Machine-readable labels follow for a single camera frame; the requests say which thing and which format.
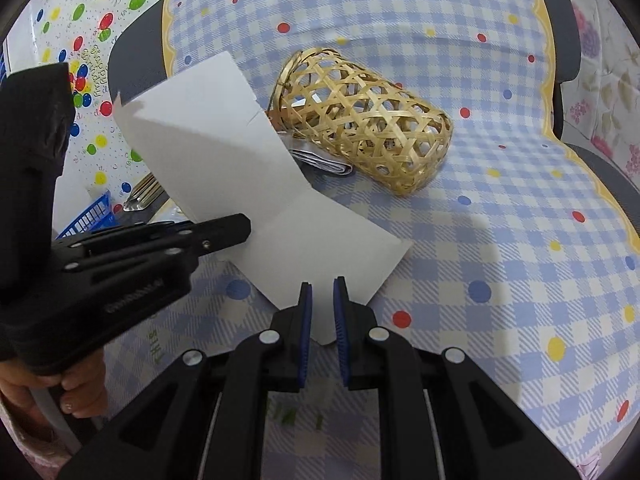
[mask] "sleeve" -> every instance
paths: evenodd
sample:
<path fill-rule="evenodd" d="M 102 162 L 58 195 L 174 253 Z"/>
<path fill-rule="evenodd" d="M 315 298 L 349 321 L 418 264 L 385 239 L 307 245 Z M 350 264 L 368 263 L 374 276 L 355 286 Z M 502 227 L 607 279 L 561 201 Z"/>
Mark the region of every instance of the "sleeve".
<path fill-rule="evenodd" d="M 44 442 L 23 431 L 9 414 L 1 398 L 0 421 L 14 440 L 18 450 L 44 480 L 54 480 L 62 466 L 71 458 L 58 439 L 52 438 L 52 442 Z"/>

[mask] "basket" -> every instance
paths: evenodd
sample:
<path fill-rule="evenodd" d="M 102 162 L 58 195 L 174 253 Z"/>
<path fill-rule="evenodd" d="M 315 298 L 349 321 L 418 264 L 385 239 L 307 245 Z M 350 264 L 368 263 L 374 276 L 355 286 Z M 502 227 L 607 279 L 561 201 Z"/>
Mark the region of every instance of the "basket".
<path fill-rule="evenodd" d="M 98 200 L 92 203 L 82 214 L 62 231 L 56 240 L 65 236 L 77 235 L 87 231 L 97 231 L 106 227 L 118 225 L 116 217 L 111 212 L 111 194 L 107 191 Z"/>
<path fill-rule="evenodd" d="M 435 174 L 453 131 L 442 110 L 330 48 L 287 61 L 268 113 L 401 196 Z"/>

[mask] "checkered tablecloth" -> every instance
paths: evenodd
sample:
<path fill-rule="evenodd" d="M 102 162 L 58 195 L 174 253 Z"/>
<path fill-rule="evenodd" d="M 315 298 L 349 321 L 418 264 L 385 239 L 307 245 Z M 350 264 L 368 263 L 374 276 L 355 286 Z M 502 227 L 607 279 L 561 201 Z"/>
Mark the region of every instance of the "checkered tablecloth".
<path fill-rule="evenodd" d="M 543 135 L 553 62 L 534 4 L 167 0 L 165 57 L 177 73 L 228 50 L 266 106 L 293 51 L 328 45 L 446 110 L 449 153 L 411 197 L 359 173 L 310 178 L 414 241 L 370 304 L 379 322 L 418 348 L 464 349 L 577 462 L 638 412 L 638 256 L 593 176 Z M 182 351 L 231 349 L 272 313 L 203 258 L 187 298 L 108 348 L 113 411 Z M 335 349 L 313 346 L 304 392 L 271 396 L 263 478 L 379 478 L 377 418 L 376 394 L 343 389 Z"/>

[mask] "blue dot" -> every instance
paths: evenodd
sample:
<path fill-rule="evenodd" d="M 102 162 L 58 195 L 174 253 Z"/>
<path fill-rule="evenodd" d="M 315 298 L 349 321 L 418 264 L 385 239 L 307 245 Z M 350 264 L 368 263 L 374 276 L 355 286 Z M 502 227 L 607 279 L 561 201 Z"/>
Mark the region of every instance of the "blue dot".
<path fill-rule="evenodd" d="M 251 293 L 251 285 L 245 280 L 233 280 L 226 286 L 226 294 L 232 300 L 244 300 Z"/>
<path fill-rule="evenodd" d="M 491 287 L 481 280 L 469 283 L 469 297 L 476 303 L 486 303 L 491 299 Z"/>

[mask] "metal bolt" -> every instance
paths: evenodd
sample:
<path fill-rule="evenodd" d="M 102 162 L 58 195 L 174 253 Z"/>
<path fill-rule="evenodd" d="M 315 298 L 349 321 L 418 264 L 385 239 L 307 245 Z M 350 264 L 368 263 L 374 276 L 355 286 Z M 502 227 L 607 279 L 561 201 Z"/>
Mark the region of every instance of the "metal bolt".
<path fill-rule="evenodd" d="M 278 342 L 280 339 L 280 334 L 278 334 L 275 330 L 265 330 L 264 332 L 260 332 L 258 336 L 261 343 L 265 345 L 272 345 Z"/>
<path fill-rule="evenodd" d="M 375 326 L 371 330 L 369 330 L 369 337 L 373 339 L 373 341 L 383 342 L 389 339 L 389 330 L 386 328 L 382 328 L 381 326 Z"/>
<path fill-rule="evenodd" d="M 187 366 L 195 366 L 202 361 L 202 352 L 199 350 L 189 350 L 182 355 L 182 362 Z"/>
<path fill-rule="evenodd" d="M 450 363 L 459 365 L 465 360 L 465 353 L 460 348 L 448 348 L 444 352 L 444 357 Z"/>

